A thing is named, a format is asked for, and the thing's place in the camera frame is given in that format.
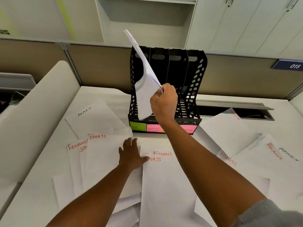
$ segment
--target green sticky note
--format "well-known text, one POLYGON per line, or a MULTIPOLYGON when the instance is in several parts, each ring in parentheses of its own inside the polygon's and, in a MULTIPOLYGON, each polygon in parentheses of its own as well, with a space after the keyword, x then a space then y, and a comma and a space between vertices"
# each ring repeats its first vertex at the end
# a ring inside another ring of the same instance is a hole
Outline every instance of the green sticky note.
POLYGON ((146 123, 141 122, 129 122, 131 129, 134 131, 145 131, 146 132, 146 123))

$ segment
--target right hand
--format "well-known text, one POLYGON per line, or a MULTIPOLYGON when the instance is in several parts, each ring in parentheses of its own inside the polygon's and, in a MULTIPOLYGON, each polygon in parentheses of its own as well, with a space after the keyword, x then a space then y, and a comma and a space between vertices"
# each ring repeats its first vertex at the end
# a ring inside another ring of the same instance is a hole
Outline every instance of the right hand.
POLYGON ((162 85, 162 89, 163 95, 161 89, 158 89, 150 99, 152 112, 160 125, 175 120, 178 103, 178 95, 174 86, 166 83, 162 85))

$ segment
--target left hand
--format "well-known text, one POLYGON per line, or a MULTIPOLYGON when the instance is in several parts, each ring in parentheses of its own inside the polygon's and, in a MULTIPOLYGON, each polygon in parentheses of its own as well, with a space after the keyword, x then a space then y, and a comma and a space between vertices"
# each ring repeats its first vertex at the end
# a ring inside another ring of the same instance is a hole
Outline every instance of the left hand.
POLYGON ((120 160, 119 165, 127 166, 131 171, 139 168, 143 163, 147 162, 150 157, 140 157, 137 138, 131 141, 131 138, 128 138, 123 143, 123 150, 119 147, 120 160))

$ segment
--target sticky note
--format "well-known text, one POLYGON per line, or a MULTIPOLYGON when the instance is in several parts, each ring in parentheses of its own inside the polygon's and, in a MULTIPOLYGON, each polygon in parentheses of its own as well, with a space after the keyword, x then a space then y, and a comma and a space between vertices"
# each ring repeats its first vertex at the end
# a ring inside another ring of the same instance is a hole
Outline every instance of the sticky note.
POLYGON ((142 122, 129 122, 131 129, 134 131, 146 131, 146 123, 142 122))
POLYGON ((147 124, 146 125, 147 132, 160 132, 164 133, 163 128, 159 124, 147 124))
POLYGON ((180 125, 188 134, 193 134, 197 125, 180 125))

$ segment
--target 015 sign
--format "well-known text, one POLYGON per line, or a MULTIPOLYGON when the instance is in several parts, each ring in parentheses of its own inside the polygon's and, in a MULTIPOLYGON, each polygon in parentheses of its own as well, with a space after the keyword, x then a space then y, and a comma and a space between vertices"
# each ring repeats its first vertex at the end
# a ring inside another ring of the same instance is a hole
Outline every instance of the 015 sign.
POLYGON ((272 69, 303 71, 303 61, 278 60, 272 69))

